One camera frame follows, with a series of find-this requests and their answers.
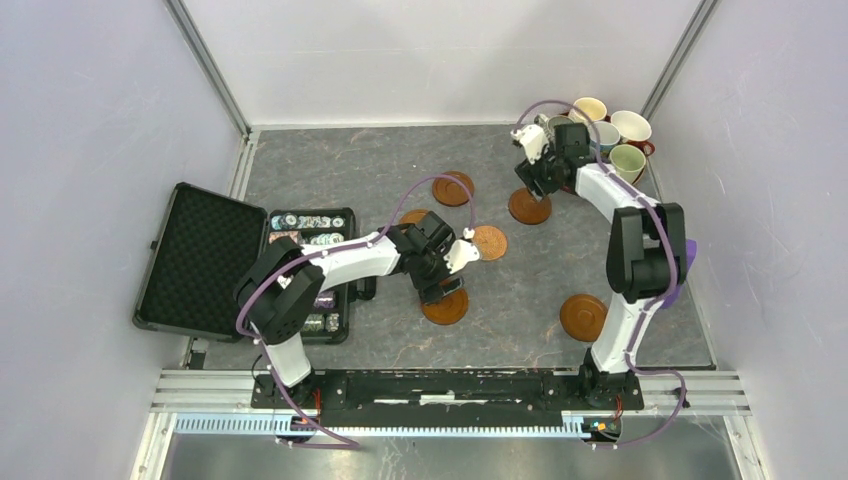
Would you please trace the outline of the woven light brown coaster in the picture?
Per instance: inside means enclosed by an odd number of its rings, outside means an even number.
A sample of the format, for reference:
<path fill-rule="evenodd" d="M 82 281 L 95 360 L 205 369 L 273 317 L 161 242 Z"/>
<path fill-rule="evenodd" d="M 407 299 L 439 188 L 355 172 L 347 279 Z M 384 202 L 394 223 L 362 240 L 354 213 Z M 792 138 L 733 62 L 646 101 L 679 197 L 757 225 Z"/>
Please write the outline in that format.
<path fill-rule="evenodd" d="M 483 261 L 502 258 L 508 250 L 506 234 L 491 225 L 480 225 L 474 230 L 473 243 L 480 252 Z"/>

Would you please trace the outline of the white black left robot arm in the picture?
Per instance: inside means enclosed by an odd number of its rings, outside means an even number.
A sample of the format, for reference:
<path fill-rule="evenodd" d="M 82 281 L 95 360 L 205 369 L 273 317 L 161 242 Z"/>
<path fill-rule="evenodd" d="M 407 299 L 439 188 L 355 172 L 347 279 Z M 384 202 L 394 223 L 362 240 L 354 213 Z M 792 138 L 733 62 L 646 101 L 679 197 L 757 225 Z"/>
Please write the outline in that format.
<path fill-rule="evenodd" d="M 459 276 L 482 255 L 475 231 L 456 233 L 430 212 L 414 224 L 386 225 L 332 245 L 299 245 L 275 240 L 236 284 L 236 328 L 266 356 L 275 392 L 290 407 L 306 405 L 314 394 L 313 367 L 301 331 L 322 292 L 367 278 L 406 275 L 423 305 L 459 290 Z"/>

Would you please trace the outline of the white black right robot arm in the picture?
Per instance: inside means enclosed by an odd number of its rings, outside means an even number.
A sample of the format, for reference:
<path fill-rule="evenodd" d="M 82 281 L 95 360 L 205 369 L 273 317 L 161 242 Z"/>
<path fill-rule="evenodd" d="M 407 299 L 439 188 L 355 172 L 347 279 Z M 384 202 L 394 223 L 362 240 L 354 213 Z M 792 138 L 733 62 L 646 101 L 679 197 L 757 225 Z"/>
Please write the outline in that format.
<path fill-rule="evenodd" d="M 577 392 L 602 408 L 637 387 L 635 357 L 646 327 L 686 278 L 687 239 L 682 207 L 637 191 L 590 145 L 594 126 L 558 125 L 552 136 L 529 124 L 511 132 L 524 158 L 515 172 L 536 200 L 564 186 L 610 223 L 606 276 L 614 295 L 599 338 L 580 367 Z"/>

